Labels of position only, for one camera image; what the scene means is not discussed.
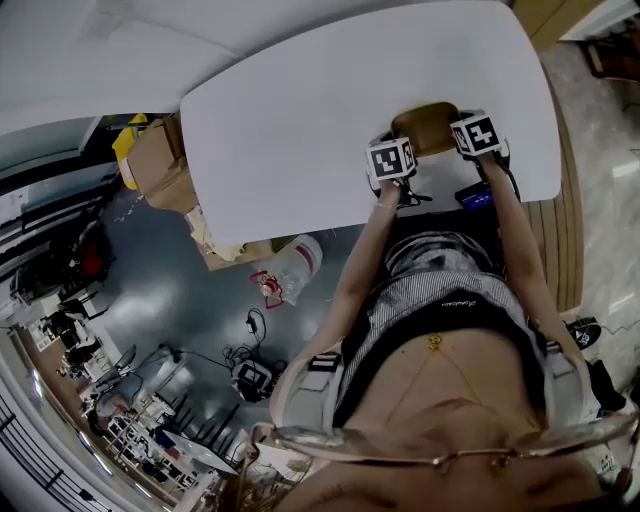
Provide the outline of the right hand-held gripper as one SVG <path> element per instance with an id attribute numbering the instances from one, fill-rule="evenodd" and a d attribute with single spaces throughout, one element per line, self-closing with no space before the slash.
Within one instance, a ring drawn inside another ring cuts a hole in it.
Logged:
<path id="1" fill-rule="evenodd" d="M 456 149 L 464 158 L 493 153 L 499 158 L 509 158 L 506 139 L 499 135 L 492 119 L 482 109 L 460 110 L 459 118 L 450 123 Z"/>

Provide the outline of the brown cardboard box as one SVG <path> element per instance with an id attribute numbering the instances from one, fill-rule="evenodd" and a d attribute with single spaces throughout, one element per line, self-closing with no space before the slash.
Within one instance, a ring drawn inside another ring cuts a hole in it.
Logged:
<path id="1" fill-rule="evenodd" d="M 450 124 L 459 119 L 454 104 L 432 103 L 397 115 L 390 132 L 394 139 L 407 137 L 416 157 L 427 157 L 456 148 Z"/>

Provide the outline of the person's right forearm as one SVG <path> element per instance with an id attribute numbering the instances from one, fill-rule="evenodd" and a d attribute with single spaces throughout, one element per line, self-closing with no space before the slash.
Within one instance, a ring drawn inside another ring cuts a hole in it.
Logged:
<path id="1" fill-rule="evenodd" d="M 549 340 L 567 335 L 545 280 L 536 239 L 508 175 L 489 155 L 480 165 L 491 187 L 507 279 L 529 319 Z"/>

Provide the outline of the person's left forearm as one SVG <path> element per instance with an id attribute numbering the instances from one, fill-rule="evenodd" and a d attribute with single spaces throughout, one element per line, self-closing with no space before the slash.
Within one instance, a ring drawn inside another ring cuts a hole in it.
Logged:
<path id="1" fill-rule="evenodd" d="M 368 222 L 346 260 L 328 316 L 314 336 L 313 343 L 319 352 L 351 331 L 373 289 L 399 200 L 399 188 L 385 182 Z"/>

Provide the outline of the black device blue screen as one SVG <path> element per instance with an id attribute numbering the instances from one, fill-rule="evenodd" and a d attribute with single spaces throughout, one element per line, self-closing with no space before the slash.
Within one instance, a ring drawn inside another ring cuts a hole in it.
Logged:
<path id="1" fill-rule="evenodd" d="M 493 205 L 492 189 L 482 181 L 457 191 L 454 197 L 465 211 L 479 211 Z"/>

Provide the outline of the curved wooden slat platform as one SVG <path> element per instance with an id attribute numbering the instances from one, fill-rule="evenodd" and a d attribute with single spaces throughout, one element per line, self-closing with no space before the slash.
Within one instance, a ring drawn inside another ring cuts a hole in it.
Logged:
<path id="1" fill-rule="evenodd" d="M 561 189 L 554 198 L 524 206 L 542 258 L 546 282 L 561 313 L 578 308 L 584 279 L 584 226 L 579 177 L 569 130 L 554 88 L 561 150 Z"/>

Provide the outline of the flat open cardboard box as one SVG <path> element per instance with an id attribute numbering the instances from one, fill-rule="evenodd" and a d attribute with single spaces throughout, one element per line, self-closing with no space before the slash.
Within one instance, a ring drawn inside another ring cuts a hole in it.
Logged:
<path id="1" fill-rule="evenodd" d="M 209 271 L 270 258 L 295 239 L 293 235 L 224 246 L 214 242 L 199 205 L 185 215 L 185 220 Z"/>

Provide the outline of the striped black trimmed top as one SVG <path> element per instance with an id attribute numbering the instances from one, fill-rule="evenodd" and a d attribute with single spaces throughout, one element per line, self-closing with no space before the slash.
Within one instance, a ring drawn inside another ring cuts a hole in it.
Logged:
<path id="1" fill-rule="evenodd" d="M 382 364 L 411 339 L 461 329 L 487 329 L 517 349 L 530 404 L 546 406 L 546 341 L 507 283 L 487 273 L 414 273 L 383 282 L 341 344 L 345 369 L 333 425 L 354 414 Z"/>

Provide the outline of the large cardboard box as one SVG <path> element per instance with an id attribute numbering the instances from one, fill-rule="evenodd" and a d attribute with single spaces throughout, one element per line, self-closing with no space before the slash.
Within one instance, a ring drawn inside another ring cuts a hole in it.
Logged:
<path id="1" fill-rule="evenodd" d="M 178 114 L 155 119 L 127 161 L 137 190 L 151 207 L 186 215 L 197 206 Z"/>

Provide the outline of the black sneaker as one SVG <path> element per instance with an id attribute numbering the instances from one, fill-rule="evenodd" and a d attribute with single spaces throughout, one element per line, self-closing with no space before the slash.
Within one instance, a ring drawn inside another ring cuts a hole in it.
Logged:
<path id="1" fill-rule="evenodd" d="M 594 345 L 602 333 L 602 328 L 594 317 L 578 317 L 566 327 L 580 350 Z"/>

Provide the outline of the yellow bag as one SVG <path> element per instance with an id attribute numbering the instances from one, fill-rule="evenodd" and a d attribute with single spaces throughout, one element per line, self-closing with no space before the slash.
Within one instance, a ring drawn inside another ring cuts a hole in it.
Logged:
<path id="1" fill-rule="evenodd" d="M 112 149 L 115 152 L 119 172 L 124 185 L 131 190 L 136 190 L 137 186 L 128 163 L 128 154 L 137 138 L 146 129 L 148 124 L 149 120 L 146 114 L 136 114 L 131 121 L 120 129 L 117 138 L 112 144 Z"/>

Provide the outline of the black and white tracker device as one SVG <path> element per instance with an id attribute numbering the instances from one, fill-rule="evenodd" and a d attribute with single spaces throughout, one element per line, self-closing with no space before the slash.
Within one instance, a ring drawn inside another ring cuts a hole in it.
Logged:
<path id="1" fill-rule="evenodd" d="M 246 359 L 232 369 L 231 383 L 244 401 L 257 403 L 271 395 L 273 374 L 260 363 Z"/>

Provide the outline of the gold rimmed glasses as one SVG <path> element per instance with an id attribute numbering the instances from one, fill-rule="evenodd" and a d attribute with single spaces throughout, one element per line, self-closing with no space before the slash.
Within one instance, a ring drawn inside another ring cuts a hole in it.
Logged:
<path id="1" fill-rule="evenodd" d="M 431 438 L 394 438 L 353 429 L 276 427 L 259 423 L 252 435 L 268 438 L 276 447 L 301 456 L 344 464 L 443 469 L 467 457 L 492 457 L 498 464 L 512 459 L 535 460 L 584 452 L 627 438 L 635 454 L 640 437 L 640 414 L 613 416 L 509 439 L 497 447 L 449 448 Z"/>

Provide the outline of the red bag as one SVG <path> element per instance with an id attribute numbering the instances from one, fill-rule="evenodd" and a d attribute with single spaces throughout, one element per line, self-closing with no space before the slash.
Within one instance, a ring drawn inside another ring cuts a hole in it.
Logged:
<path id="1" fill-rule="evenodd" d="M 107 259 L 95 243 L 79 247 L 77 256 L 80 261 L 79 274 L 83 278 L 98 278 L 107 268 Z"/>

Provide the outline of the black equipment rack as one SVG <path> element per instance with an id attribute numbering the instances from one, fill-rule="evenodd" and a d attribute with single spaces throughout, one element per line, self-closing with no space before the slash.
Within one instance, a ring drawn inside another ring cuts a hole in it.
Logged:
<path id="1" fill-rule="evenodd" d="M 104 185 L 76 194 L 79 202 L 74 205 L 67 198 L 56 201 L 63 207 L 58 212 L 50 204 L 38 207 L 41 216 L 26 231 L 27 238 L 0 250 L 0 285 L 8 287 L 8 297 L 26 305 L 54 293 L 67 300 L 93 283 L 104 282 L 115 257 L 102 214 L 115 193 L 114 187 Z M 83 278 L 77 250 L 92 243 L 103 251 L 107 268 L 98 278 Z"/>

